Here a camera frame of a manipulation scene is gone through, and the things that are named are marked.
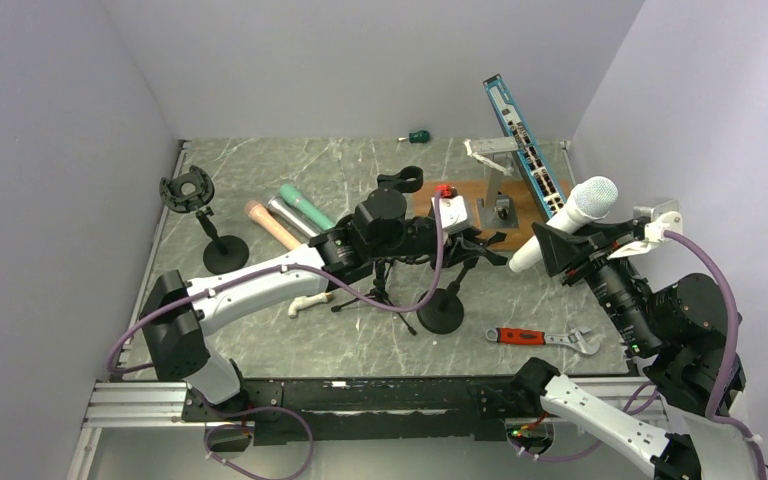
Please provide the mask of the peach pink microphone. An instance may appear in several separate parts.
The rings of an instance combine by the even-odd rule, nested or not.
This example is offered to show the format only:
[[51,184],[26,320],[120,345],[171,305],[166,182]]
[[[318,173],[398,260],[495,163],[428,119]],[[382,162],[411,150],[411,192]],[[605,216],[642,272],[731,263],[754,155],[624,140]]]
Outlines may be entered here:
[[244,206],[244,212],[288,250],[295,250],[301,246],[301,242],[282,226],[260,202],[248,201]]

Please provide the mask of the black shock mount desk stand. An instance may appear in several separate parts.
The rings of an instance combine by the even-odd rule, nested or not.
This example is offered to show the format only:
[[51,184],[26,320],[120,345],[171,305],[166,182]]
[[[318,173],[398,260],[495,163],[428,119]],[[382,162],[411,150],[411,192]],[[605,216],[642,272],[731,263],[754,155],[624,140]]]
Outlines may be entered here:
[[209,242],[202,253],[202,263],[212,274],[226,274],[243,268],[249,260],[247,243],[235,235],[220,235],[210,219],[214,215],[209,206],[215,196],[210,175],[192,165],[174,178],[161,178],[159,195],[163,204],[178,214],[194,213]]

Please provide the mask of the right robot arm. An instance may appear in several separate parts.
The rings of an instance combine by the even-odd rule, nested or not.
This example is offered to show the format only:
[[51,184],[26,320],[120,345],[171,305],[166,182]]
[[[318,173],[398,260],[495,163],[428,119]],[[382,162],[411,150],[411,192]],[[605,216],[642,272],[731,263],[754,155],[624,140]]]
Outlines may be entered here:
[[[590,288],[628,356],[645,361],[644,375],[687,429],[641,422],[538,358],[507,387],[515,409],[574,423],[653,479],[768,479],[760,438],[730,413],[746,385],[734,293],[712,258],[680,233],[678,215],[592,223],[575,233],[537,223],[533,231],[547,273]],[[631,257],[663,240],[685,246],[706,272],[652,290]]]

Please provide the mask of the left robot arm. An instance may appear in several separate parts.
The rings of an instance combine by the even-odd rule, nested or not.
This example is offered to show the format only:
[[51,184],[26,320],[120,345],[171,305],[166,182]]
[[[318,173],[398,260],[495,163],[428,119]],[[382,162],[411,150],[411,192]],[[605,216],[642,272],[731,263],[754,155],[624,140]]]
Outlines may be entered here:
[[289,252],[233,272],[186,280],[179,271],[162,274],[144,304],[138,323],[160,381],[185,381],[224,420],[239,417],[247,392],[236,364],[215,352],[206,339],[251,313],[297,297],[350,290],[371,275],[377,261],[415,262],[428,258],[439,277],[443,269],[484,257],[501,240],[480,238],[453,207],[458,197],[436,195],[429,216],[406,216],[407,201],[396,189],[374,190],[338,224]]

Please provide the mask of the black tripod shock mount stand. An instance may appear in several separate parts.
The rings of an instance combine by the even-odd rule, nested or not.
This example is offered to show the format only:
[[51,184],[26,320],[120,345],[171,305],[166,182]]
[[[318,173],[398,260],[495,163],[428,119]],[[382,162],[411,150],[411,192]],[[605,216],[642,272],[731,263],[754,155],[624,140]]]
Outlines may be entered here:
[[[376,260],[373,264],[374,267],[374,278],[372,281],[372,287],[371,289],[363,296],[365,299],[372,300],[377,303],[381,303],[383,305],[387,305],[389,307],[395,307],[395,304],[391,301],[390,296],[386,290],[387,281],[389,279],[391,270],[393,266],[395,265],[395,260]],[[332,306],[330,308],[331,312],[338,313],[342,311],[344,308],[346,308],[349,305],[353,305],[355,303],[362,302],[360,298],[353,298],[351,300],[348,300],[347,302]],[[395,313],[397,318],[401,320],[401,322],[404,324],[408,332],[412,336],[416,336],[418,334],[417,330],[409,324],[407,319],[402,313],[398,312],[391,312]]]

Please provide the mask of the white microphone silver grille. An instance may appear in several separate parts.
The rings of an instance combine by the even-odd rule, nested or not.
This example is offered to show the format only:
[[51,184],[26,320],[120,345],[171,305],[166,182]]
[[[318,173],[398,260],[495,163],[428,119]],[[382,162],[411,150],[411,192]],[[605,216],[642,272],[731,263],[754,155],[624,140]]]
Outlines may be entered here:
[[[547,225],[567,233],[574,233],[584,225],[605,218],[618,200],[616,184],[604,176],[593,176],[577,184],[570,192],[567,203],[552,216]],[[541,247],[534,234],[509,259],[507,266],[515,273],[535,265],[540,259]]]

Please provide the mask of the mint green microphone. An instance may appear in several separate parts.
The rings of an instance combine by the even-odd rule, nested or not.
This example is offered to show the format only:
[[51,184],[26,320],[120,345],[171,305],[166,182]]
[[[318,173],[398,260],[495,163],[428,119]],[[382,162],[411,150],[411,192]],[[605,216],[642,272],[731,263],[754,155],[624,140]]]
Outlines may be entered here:
[[308,200],[295,186],[283,184],[279,188],[279,194],[285,202],[301,212],[322,230],[329,230],[335,227],[336,223]]

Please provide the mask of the black round base clip stand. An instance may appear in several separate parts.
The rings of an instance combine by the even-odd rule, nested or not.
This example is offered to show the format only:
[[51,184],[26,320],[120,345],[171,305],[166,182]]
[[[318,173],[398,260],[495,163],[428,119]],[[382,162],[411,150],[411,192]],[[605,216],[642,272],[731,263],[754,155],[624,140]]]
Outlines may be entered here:
[[406,166],[395,174],[379,174],[376,182],[379,188],[390,188],[402,194],[412,194],[423,187],[424,172],[419,166]]

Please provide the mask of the grey condenser microphone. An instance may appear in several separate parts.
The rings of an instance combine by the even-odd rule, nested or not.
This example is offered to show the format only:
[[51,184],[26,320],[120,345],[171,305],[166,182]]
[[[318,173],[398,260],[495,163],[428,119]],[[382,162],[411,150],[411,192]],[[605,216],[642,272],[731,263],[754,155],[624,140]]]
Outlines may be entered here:
[[322,230],[317,225],[311,223],[304,215],[289,206],[280,196],[270,198],[267,202],[267,209],[270,213],[278,215],[308,238],[322,233]]

